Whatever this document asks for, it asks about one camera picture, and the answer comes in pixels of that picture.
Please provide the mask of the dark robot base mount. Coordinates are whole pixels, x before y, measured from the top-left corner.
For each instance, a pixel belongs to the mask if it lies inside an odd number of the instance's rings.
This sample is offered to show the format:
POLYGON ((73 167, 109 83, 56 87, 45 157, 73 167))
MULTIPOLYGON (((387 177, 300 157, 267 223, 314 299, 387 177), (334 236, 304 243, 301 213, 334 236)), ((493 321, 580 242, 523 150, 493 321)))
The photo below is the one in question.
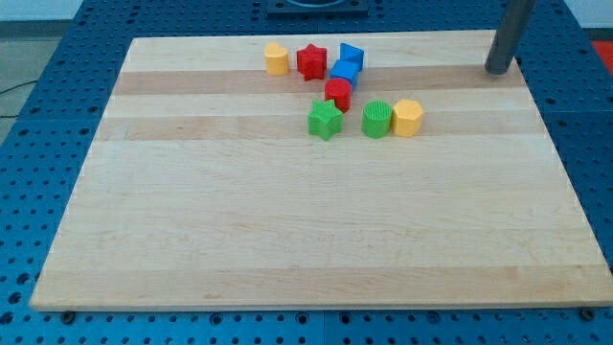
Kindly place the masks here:
POLYGON ((268 18, 289 16, 325 16, 333 14, 367 15, 366 0, 264 0, 262 5, 268 18))

